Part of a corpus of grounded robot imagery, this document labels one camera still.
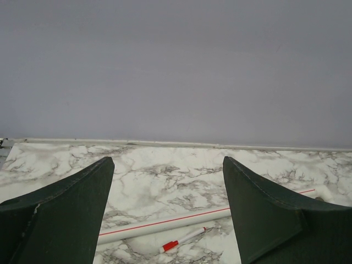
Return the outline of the white PVC pipe frame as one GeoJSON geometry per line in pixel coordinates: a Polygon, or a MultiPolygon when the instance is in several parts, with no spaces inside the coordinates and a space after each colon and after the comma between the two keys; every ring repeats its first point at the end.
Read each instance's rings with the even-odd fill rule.
{"type": "Polygon", "coordinates": [[[205,223],[215,219],[230,217],[228,205],[205,210],[194,211],[186,214],[170,216],[164,219],[154,219],[140,223],[122,225],[114,228],[103,229],[98,236],[98,245],[108,244],[122,239],[140,237],[143,235],[162,232],[165,230],[205,223]]]}

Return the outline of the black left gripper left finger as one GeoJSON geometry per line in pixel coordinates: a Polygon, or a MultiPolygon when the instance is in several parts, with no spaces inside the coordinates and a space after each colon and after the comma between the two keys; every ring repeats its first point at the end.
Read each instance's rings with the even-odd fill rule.
{"type": "Polygon", "coordinates": [[[1,203],[1,263],[93,263],[111,157],[1,203]]]}

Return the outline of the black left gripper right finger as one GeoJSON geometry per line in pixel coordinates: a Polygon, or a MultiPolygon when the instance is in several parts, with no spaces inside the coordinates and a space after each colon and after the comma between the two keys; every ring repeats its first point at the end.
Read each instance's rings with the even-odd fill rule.
{"type": "Polygon", "coordinates": [[[298,194],[228,156],[223,176],[242,263],[351,263],[351,207],[298,194]]]}

